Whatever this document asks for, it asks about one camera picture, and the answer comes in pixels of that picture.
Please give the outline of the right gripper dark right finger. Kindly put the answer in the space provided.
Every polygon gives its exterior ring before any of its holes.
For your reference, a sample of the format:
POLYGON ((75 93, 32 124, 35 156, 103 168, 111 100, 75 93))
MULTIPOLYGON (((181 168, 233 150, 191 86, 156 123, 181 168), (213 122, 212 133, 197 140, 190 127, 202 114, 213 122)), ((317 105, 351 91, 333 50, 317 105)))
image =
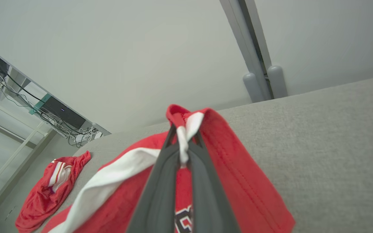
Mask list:
POLYGON ((239 233, 240 227, 203 137, 188 142, 192 184, 193 233, 239 233))

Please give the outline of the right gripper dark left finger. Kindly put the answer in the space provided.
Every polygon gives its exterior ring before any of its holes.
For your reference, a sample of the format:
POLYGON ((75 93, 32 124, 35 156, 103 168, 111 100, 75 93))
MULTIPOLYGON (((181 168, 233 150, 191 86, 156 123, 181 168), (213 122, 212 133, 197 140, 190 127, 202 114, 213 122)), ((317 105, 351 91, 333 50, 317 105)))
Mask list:
POLYGON ((127 233, 173 233, 175 231, 176 174, 180 148, 172 125, 136 205, 127 233))

